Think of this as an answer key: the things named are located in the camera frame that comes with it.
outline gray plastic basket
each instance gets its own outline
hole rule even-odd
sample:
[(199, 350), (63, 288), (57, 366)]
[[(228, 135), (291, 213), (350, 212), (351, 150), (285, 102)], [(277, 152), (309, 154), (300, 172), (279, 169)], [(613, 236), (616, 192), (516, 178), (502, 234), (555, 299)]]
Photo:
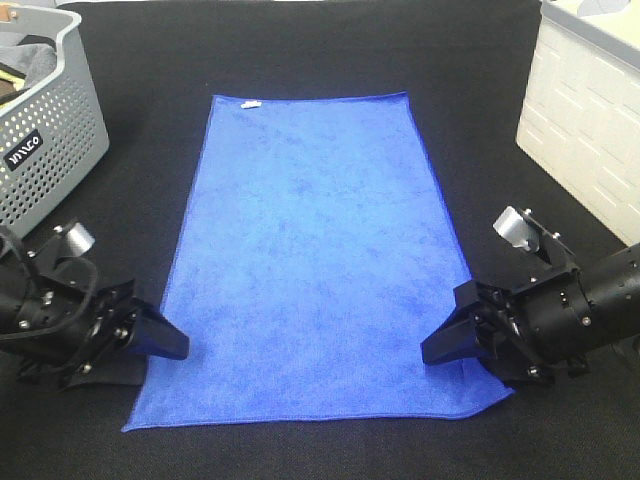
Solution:
[(51, 38), (58, 56), (51, 75), (0, 109), (0, 224), (20, 237), (109, 147), (80, 22), (73, 12), (0, 5), (0, 31)]

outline microfiber towel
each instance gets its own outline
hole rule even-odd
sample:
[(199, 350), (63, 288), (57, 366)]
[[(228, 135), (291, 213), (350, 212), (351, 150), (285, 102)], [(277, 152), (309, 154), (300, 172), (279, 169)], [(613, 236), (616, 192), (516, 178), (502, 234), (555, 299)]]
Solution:
[(453, 419), (509, 395), (475, 359), (422, 363), (469, 271), (406, 94), (245, 102), (214, 98), (165, 292), (190, 355), (150, 359), (124, 431)]

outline black cloth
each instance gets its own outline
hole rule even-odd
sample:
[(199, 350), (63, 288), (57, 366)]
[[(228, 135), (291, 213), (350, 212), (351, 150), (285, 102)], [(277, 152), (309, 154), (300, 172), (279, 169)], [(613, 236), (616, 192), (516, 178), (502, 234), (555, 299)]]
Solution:
[[(29, 237), (78, 216), (105, 282), (158, 302), (211, 95), (318, 98), (408, 90), (474, 275), (524, 265), (491, 225), (512, 204), (584, 263), (621, 244), (515, 144), (538, 0), (108, 3), (81, 34), (111, 148)], [(526, 388), (468, 420), (280, 422), (120, 433), (133, 387), (15, 384), (0, 359), (0, 478), (635, 478), (638, 378), (609, 350), (593, 372)]]

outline white storage box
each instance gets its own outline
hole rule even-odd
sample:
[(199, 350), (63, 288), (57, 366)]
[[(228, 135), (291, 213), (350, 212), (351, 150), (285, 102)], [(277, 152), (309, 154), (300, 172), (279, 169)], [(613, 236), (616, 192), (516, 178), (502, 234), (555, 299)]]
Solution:
[(542, 4), (518, 145), (628, 245), (640, 242), (640, 0)]
[(109, 140), (80, 15), (0, 4), (0, 32), (55, 41), (53, 73), (0, 108), (0, 224), (24, 236), (84, 178)]

